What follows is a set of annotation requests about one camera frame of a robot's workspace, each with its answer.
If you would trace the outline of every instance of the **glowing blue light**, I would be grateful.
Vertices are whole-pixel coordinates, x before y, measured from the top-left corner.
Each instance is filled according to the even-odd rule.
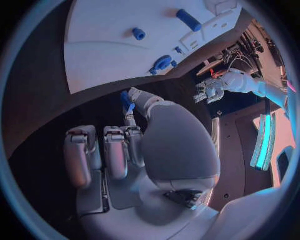
[[[262,146],[259,154],[258,161],[256,163],[256,167],[262,169],[264,167],[267,153],[268,153],[268,147],[270,142],[270,135],[271,135],[271,116],[267,115],[265,117],[265,125],[264,125],[264,137],[262,141]]]

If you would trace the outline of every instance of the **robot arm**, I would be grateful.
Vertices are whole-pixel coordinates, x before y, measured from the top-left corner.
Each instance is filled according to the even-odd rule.
[[[283,91],[266,84],[262,78],[253,78],[248,73],[234,68],[223,76],[217,79],[209,78],[196,87],[198,91],[198,95],[194,96],[196,103],[204,99],[207,99],[208,104],[221,100],[224,91],[227,90],[234,93],[253,92],[259,97],[267,97],[283,109],[287,108],[287,95]]]

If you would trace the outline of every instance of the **teal light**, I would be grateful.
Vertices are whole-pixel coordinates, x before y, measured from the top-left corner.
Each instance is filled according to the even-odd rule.
[[[259,169],[262,169],[264,167],[267,158],[270,135],[271,135],[271,116],[267,115],[265,116],[264,137],[262,141],[262,146],[261,146],[258,161],[256,163],[256,167]]]

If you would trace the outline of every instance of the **light strip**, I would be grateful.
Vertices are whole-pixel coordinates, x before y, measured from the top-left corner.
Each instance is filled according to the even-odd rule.
[[[271,135],[271,116],[267,115],[265,117],[263,142],[262,142],[259,158],[256,163],[256,167],[259,169],[262,169],[264,167],[264,164],[265,164],[265,161],[267,158],[268,147],[269,147],[269,142],[270,142],[270,135]]]

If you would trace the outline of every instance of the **white panel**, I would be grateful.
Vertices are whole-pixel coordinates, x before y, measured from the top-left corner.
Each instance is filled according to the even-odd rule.
[[[180,9],[203,24],[202,30],[192,32],[176,18]],[[179,64],[234,28],[240,13],[238,6],[215,17],[202,0],[77,0],[65,33],[64,60],[70,92],[150,76],[156,60],[165,55]],[[135,27],[145,31],[143,40],[134,38]],[[177,53],[176,47],[184,54]],[[157,74],[165,75],[172,69],[169,66]]]

